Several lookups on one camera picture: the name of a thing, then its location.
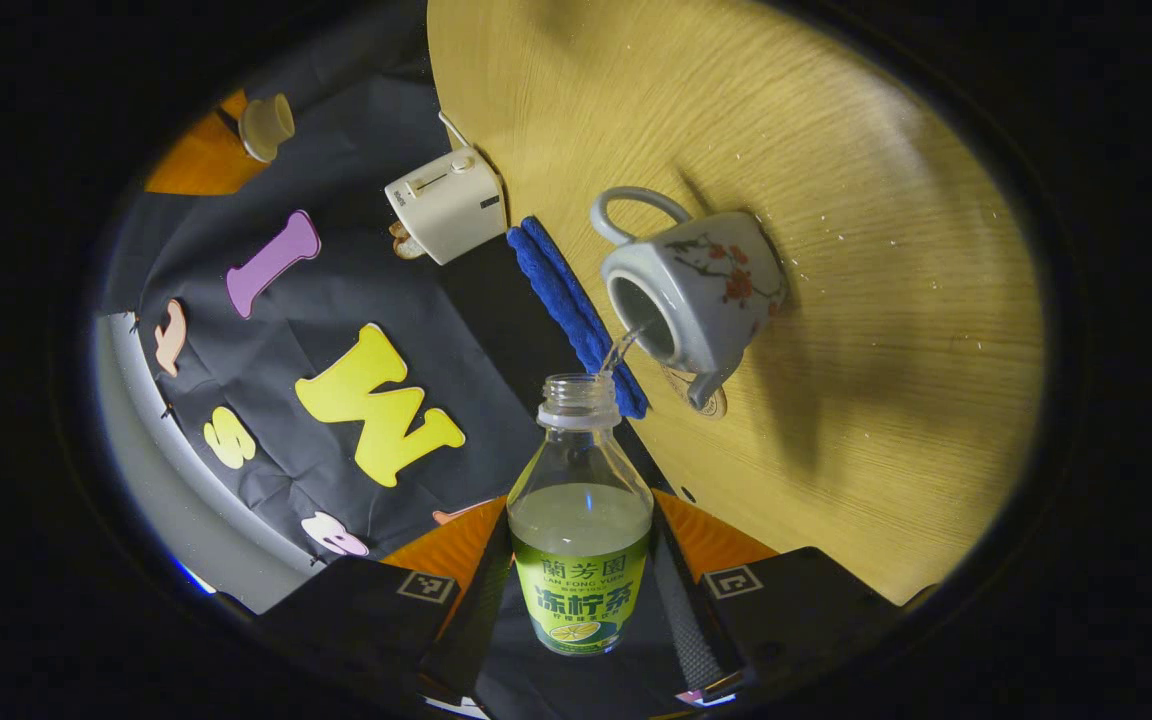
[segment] blue cloth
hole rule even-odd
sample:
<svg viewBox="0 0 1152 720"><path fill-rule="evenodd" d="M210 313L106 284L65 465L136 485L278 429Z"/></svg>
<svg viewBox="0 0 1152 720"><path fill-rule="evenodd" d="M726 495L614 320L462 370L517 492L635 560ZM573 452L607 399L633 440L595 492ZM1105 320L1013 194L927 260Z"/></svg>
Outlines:
<svg viewBox="0 0 1152 720"><path fill-rule="evenodd" d="M581 364L585 365L585 372L598 372L607 351L612 350L612 336L540 220L531 217L522 219L522 227L509 228L506 240L518 256L518 266L531 281L531 290L540 296L550 316L562 325L567 341L573 343ZM620 406L621 415L643 419L649 414L649 397L643 395L643 388L630 369L617 365L612 379L616 382L616 406Z"/></svg>

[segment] bottle label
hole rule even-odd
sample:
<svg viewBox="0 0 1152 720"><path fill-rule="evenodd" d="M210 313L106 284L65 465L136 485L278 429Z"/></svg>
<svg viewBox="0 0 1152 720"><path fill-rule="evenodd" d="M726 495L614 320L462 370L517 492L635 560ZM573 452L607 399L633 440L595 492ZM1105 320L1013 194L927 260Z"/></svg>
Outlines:
<svg viewBox="0 0 1152 720"><path fill-rule="evenodd" d="M649 533L607 555L553 555L513 537L536 637L567 655L598 655L621 637L643 588Z"/></svg>

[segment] black fabric backdrop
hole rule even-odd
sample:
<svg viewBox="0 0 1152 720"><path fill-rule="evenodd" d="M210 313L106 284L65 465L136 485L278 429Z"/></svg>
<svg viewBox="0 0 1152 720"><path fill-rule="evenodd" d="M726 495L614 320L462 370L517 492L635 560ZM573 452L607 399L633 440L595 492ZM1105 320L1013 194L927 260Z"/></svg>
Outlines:
<svg viewBox="0 0 1152 720"><path fill-rule="evenodd" d="M385 183L449 150L425 45L422 3L370 6L329 36L279 59L243 83L248 97L285 92L296 136L260 176L233 196L138 194L116 227L104 310L136 310L141 342L173 418L198 455L266 524L311 555L336 556L301 521L326 511L379 559L455 511L508 492L539 446L535 424L545 376L579 361L518 270L503 238L447 266L404 262L387 233ZM223 275L247 263L305 210L323 242L238 318ZM179 374L154 359L152 328L179 300L187 341ZM376 323L422 387L467 434L399 471L385 488L353 461L361 420L319 423L293 385L344 355ZM256 439L240 470L221 464L202 427L229 407ZM617 439L649 484L668 488L627 423ZM532 637L515 577L507 583L480 700L503 717L645 717L682 710L684 680L650 570L632 630L611 655L573 661Z"/></svg>

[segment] wood grain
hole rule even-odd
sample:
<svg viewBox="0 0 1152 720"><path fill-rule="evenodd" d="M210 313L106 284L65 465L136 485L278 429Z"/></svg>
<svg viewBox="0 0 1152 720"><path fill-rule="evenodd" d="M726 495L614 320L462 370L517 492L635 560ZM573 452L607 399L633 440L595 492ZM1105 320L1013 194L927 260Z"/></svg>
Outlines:
<svg viewBox="0 0 1152 720"><path fill-rule="evenodd" d="M1036 270L964 142L756 3L431 0L429 39L442 108L502 174L509 222L540 219L613 334L611 245L588 219L607 187L748 210L781 253L791 311L750 346L721 420L628 357L652 402L635 429L673 486L893 601L940 582L1010 495L1043 391Z"/></svg>

